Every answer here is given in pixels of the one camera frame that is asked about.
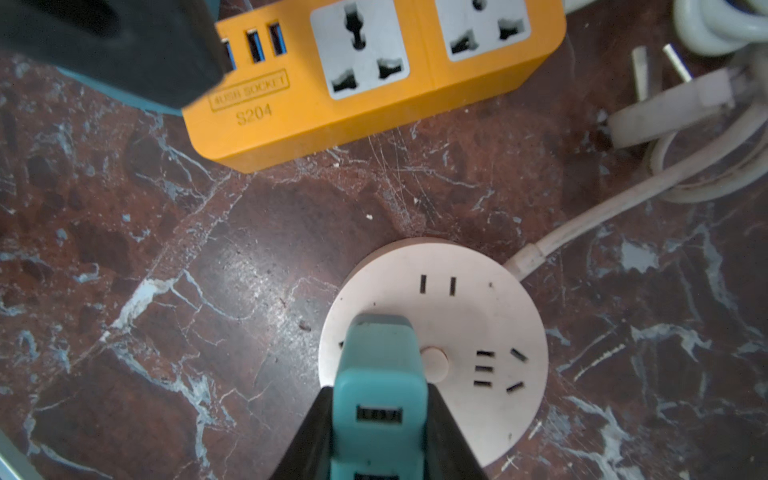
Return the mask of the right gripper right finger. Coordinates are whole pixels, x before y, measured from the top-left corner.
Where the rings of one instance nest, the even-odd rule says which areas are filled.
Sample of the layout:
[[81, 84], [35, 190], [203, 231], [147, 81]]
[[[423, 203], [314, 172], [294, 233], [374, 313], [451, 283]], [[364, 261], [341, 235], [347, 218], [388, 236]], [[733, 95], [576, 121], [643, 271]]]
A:
[[433, 384], [428, 385], [424, 478], [487, 479], [449, 407]]

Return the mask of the teal charger plug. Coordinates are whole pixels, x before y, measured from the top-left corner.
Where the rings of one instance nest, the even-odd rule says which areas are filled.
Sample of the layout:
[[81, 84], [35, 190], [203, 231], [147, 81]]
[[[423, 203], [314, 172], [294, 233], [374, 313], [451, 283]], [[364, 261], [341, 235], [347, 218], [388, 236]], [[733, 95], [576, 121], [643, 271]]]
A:
[[351, 322], [333, 385], [332, 479], [422, 479], [428, 386], [402, 316]]

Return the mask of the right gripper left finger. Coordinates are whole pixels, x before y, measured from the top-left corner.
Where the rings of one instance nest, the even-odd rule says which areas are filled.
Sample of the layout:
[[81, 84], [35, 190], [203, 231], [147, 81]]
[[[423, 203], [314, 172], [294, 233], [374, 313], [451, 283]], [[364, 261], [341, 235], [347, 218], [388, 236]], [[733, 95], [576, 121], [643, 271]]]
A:
[[331, 467], [333, 388], [323, 387], [271, 480], [328, 480]]

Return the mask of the round pink power socket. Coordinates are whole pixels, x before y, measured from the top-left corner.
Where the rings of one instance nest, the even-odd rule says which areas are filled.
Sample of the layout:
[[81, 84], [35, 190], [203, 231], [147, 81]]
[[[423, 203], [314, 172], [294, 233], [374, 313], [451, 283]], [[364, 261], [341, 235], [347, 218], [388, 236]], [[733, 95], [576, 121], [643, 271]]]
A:
[[549, 354], [538, 310], [501, 264], [432, 238], [396, 241], [365, 257], [327, 314], [318, 353], [321, 386], [333, 384], [346, 331], [364, 313], [411, 323], [426, 378], [481, 466], [520, 440], [542, 402]]

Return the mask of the teal power strip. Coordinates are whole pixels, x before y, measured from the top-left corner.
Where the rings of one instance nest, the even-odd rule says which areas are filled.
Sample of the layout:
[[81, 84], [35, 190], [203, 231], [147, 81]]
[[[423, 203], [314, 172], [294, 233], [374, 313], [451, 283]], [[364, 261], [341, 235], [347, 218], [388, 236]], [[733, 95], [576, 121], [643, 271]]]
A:
[[58, 67], [58, 70], [63, 75], [71, 79], [74, 79], [114, 100], [122, 102], [123, 104], [129, 107], [145, 110], [147, 112], [174, 115], [177, 117], [182, 116], [182, 111], [180, 109], [174, 109], [174, 108], [162, 105], [160, 103], [145, 99], [143, 97], [131, 94], [129, 92], [122, 91], [118, 88], [104, 84], [98, 80], [92, 79], [88, 76], [81, 75], [76, 72], [72, 72], [60, 67]]

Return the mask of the orange power strip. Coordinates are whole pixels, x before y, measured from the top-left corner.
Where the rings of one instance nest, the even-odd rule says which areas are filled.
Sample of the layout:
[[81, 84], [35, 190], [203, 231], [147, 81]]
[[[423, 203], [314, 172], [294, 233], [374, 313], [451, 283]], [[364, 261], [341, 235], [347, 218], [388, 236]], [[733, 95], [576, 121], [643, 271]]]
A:
[[194, 149], [263, 170], [520, 87], [559, 1], [276, 1], [216, 25], [230, 70], [183, 111]]

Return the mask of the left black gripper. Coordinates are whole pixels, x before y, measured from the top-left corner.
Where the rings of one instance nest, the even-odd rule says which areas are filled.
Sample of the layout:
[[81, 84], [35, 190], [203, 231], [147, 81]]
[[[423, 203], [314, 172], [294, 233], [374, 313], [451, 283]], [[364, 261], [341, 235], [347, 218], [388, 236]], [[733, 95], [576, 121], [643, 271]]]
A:
[[173, 110], [232, 65], [206, 1], [4, 1], [1, 45]]

